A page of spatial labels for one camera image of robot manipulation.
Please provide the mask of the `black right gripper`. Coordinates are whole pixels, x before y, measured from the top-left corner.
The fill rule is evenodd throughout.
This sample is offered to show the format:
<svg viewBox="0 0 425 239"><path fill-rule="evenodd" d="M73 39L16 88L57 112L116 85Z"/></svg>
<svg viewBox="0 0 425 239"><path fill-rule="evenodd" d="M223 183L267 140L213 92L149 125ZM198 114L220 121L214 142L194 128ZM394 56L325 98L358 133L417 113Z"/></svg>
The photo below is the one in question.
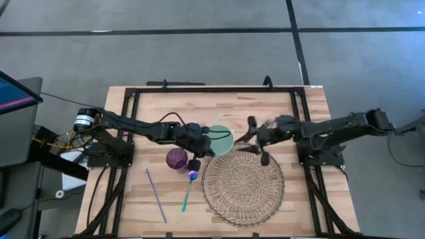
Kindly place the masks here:
<svg viewBox="0 0 425 239"><path fill-rule="evenodd" d="M301 122L293 116L281 115L273 120L265 121L258 127L256 118L249 116L248 131L235 140L234 143L247 143L255 136L255 145L245 145L239 147L237 150L259 154L261 165L268 166L270 163L270 154L264 150L265 146L291 139L296 134L300 124Z"/></svg>

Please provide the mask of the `short black floor tape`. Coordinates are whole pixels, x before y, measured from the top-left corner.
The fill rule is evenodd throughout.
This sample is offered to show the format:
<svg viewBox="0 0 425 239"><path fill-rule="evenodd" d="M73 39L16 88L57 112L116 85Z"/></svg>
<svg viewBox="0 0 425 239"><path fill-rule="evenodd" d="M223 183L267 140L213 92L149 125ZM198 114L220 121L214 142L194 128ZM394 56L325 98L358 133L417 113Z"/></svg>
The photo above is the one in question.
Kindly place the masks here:
<svg viewBox="0 0 425 239"><path fill-rule="evenodd" d="M289 19L290 19L292 36L293 36L293 40L294 40L294 46L295 46L295 50L296 50L297 61L298 61L298 65L299 65L300 75L301 75L301 82L302 82L303 85L310 85L309 76L308 76L308 72L307 72L307 66L306 66L306 63L305 63L305 57L304 57L304 54L303 54L303 48L302 48L302 45L301 45L301 39L300 39L300 36L299 36L299 29L298 29L298 25L297 25L297 22L296 22L296 15L295 15L292 0L286 0L286 6L287 6L287 9L288 9L288 16L289 16Z"/></svg>

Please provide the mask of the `grey stand leg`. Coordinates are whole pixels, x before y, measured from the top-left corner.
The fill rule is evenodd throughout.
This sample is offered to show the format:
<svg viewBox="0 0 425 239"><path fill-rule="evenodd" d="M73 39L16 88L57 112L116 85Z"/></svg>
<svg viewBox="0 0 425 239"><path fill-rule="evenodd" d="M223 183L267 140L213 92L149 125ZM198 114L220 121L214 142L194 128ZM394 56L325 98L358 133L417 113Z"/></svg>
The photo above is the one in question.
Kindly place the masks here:
<svg viewBox="0 0 425 239"><path fill-rule="evenodd" d="M425 139L425 115L397 128L395 134L401 136L408 132L416 132L421 138Z"/></svg>

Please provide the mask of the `purple straw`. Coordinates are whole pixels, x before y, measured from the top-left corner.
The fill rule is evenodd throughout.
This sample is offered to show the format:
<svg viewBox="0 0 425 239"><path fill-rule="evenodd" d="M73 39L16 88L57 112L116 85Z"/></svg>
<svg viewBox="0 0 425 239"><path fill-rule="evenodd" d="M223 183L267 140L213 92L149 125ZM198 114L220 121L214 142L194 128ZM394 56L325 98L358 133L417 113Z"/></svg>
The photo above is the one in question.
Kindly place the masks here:
<svg viewBox="0 0 425 239"><path fill-rule="evenodd" d="M166 219L166 216L165 216L165 213L164 213L163 207L162 207L162 205L161 205L161 201L160 201L160 199L159 199L159 196L158 196L158 194L157 194L157 191L156 191L155 185L154 185L153 180L152 180L152 178L151 178L151 174L150 174L150 172L149 172L149 169L148 169L147 167L145 168L145 174L146 174L147 179L148 179L148 181L149 181L149 185L150 185L150 187L151 187L151 190L153 191L153 195L154 195L155 200L156 200L156 202L157 202L157 205L158 205L159 211L160 211L160 213L161 213L162 219L163 219L164 223L167 223L167 219Z"/></svg>

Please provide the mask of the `computer monitor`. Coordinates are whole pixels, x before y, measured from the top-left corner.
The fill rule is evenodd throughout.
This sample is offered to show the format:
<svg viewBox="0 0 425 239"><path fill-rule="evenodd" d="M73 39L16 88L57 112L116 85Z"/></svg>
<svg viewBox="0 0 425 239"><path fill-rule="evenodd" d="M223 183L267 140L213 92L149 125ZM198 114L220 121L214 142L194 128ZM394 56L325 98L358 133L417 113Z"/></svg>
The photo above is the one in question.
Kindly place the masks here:
<svg viewBox="0 0 425 239"><path fill-rule="evenodd" d="M0 71L0 115L43 103L39 94Z"/></svg>

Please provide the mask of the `iridescent spoon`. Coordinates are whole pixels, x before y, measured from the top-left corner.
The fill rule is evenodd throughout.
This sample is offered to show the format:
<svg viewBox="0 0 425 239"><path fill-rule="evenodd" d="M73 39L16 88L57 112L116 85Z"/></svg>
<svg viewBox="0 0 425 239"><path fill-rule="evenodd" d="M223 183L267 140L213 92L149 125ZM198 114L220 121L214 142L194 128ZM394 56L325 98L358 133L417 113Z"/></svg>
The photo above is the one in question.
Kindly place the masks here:
<svg viewBox="0 0 425 239"><path fill-rule="evenodd" d="M198 175L198 172L197 171L189 171L188 172L189 184L188 184L188 187L187 187L187 190L186 190L186 193L185 193L185 197L183 199L183 204L181 206L181 212L185 212L186 211L187 202L188 202L188 199L189 199L189 193L190 193L191 187L193 185L193 182L197 178L197 175Z"/></svg>

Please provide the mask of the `round woven placemat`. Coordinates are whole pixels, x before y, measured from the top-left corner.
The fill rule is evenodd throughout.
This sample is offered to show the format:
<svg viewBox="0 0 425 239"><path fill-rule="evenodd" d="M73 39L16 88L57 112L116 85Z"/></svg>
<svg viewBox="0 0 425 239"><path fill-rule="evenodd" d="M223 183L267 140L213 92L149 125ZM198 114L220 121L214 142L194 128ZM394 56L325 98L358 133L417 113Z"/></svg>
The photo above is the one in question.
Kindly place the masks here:
<svg viewBox="0 0 425 239"><path fill-rule="evenodd" d="M209 159L201 180L203 196L211 211L223 222L249 228L267 222L284 199L284 175L270 157L267 166L261 156L243 151L237 143L225 155Z"/></svg>

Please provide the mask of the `black aluminium table frame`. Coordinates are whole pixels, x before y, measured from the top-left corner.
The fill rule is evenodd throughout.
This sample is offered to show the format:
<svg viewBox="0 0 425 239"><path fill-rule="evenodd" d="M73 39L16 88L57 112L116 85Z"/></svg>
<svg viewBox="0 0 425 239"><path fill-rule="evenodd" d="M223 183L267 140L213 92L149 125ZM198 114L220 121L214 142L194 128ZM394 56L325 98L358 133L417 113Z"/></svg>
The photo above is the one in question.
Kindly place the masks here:
<svg viewBox="0 0 425 239"><path fill-rule="evenodd" d="M167 90L144 86L132 90L125 86L109 89L106 109L133 116L141 121L184 120L203 125L222 124L235 137L247 130L248 116L258 122L282 114L302 116L309 111L309 119L324 121L330 113L325 92L320 86L172 86ZM181 212L189 184L185 174L168 168L165 156L167 145L157 145L144 137L135 136L135 155L128 169L122 209L111 209L102 225L102 232L110 233L118 227L118 236L175 237L202 236L312 236L315 224L328 230L328 217L321 205L311 207L305 172L298 162L296 145L286 141L269 148L280 164L285 181L283 203L279 211L266 223L253 228L231 226L211 211L206 204L201 181L196 180L190 190L187 208ZM164 223L153 191L145 174L149 169L161 201L167 223Z"/></svg>

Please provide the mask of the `white paper sheet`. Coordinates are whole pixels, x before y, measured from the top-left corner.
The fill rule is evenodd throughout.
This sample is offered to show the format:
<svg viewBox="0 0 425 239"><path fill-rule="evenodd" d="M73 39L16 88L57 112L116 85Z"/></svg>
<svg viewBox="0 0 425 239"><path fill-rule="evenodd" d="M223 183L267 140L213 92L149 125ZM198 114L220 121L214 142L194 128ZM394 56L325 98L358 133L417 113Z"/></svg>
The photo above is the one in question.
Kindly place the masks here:
<svg viewBox="0 0 425 239"><path fill-rule="evenodd" d="M68 153L62 153L60 156L67 161L74 161L81 155L82 155L81 151L70 151ZM62 174L62 190L63 191L69 191L77 187L83 186L85 184L86 184L86 181L84 180L77 179L75 177L66 175L64 173Z"/></svg>

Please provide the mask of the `monitor with stand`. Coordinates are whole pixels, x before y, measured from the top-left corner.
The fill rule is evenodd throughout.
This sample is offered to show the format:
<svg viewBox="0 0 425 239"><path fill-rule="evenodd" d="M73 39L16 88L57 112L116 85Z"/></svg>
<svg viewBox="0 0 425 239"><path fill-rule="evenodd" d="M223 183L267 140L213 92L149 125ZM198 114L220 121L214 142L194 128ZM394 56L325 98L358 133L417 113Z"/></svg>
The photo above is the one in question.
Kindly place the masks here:
<svg viewBox="0 0 425 239"><path fill-rule="evenodd" d="M25 78L17 81L40 95L42 78ZM0 168L27 161L37 106L38 104L0 115Z"/></svg>

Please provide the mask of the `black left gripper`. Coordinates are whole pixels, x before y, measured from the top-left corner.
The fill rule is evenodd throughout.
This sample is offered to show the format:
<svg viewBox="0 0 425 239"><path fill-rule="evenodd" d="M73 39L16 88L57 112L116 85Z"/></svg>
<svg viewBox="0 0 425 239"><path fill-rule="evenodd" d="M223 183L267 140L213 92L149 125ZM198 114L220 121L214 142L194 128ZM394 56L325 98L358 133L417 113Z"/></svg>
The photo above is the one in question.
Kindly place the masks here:
<svg viewBox="0 0 425 239"><path fill-rule="evenodd" d="M200 126L197 123L188 123L183 126L183 149L190 151L193 158L187 163L189 171L199 171L201 168L200 159L203 157L213 157L215 152L210 148L211 141L207 136L209 127Z"/></svg>

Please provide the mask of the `purple glass cup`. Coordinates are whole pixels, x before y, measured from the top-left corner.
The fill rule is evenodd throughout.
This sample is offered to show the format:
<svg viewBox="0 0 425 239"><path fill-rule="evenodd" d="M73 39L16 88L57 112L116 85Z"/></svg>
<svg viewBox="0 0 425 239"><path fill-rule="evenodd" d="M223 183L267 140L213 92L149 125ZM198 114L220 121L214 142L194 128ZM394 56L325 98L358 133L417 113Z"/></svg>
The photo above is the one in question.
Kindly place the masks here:
<svg viewBox="0 0 425 239"><path fill-rule="evenodd" d="M170 150L166 155L166 164L169 168L182 174L187 171L188 155L185 150L175 148Z"/></svg>

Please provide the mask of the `green round plate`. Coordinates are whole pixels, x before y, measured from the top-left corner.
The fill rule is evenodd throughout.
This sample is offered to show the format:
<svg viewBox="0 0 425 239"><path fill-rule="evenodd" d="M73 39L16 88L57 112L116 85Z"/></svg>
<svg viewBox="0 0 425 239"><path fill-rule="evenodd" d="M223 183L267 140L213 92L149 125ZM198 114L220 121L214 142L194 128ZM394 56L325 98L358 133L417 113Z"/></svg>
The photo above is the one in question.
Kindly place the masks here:
<svg viewBox="0 0 425 239"><path fill-rule="evenodd" d="M212 125L207 133L211 141L210 150L214 156L227 154L233 146L234 138L232 132L223 125Z"/></svg>

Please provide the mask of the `long black floor tape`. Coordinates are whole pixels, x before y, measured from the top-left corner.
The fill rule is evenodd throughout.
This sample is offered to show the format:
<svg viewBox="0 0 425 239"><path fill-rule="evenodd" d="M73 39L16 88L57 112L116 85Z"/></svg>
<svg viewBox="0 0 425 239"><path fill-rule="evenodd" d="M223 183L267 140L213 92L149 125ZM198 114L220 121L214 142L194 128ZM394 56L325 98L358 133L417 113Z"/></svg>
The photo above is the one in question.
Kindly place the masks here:
<svg viewBox="0 0 425 239"><path fill-rule="evenodd" d="M0 32L0 37L79 37L113 35L206 35L268 33L385 33L425 32L425 27L337 27L337 28L215 28L215 29L150 29L101 31L14 31Z"/></svg>

